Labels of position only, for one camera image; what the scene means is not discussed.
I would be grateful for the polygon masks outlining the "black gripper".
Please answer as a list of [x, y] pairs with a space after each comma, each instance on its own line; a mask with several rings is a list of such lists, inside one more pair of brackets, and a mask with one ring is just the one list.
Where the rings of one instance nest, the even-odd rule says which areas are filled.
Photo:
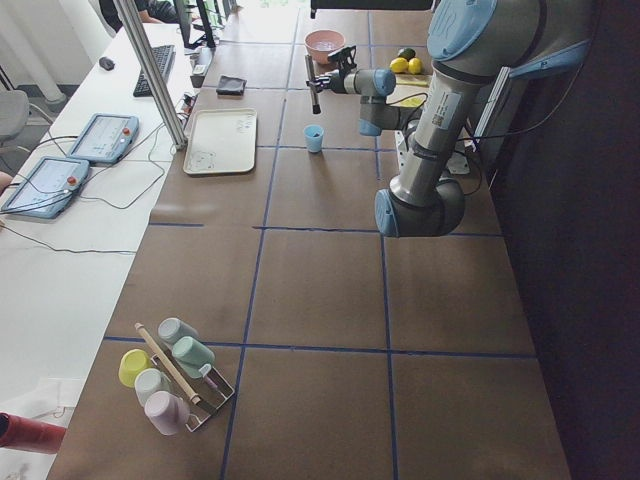
[[339, 70], [333, 70], [320, 76], [315, 76], [307, 80], [309, 90], [314, 94], [319, 94], [323, 90], [330, 90], [334, 93], [344, 93], [344, 80]]

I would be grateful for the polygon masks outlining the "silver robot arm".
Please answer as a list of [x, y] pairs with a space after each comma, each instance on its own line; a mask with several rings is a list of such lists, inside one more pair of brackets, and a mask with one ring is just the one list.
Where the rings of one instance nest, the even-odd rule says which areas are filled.
[[359, 69], [355, 50], [330, 53], [336, 70], [307, 68], [314, 113], [319, 92], [360, 96], [359, 131], [402, 131], [406, 151], [399, 173], [375, 195], [375, 219], [387, 237], [442, 236], [464, 215], [465, 197], [446, 166], [477, 94], [504, 67], [539, 78], [577, 67], [591, 42], [594, 1], [313, 1], [320, 9], [431, 10], [427, 49], [433, 75], [424, 106], [392, 106], [396, 79], [388, 69]]

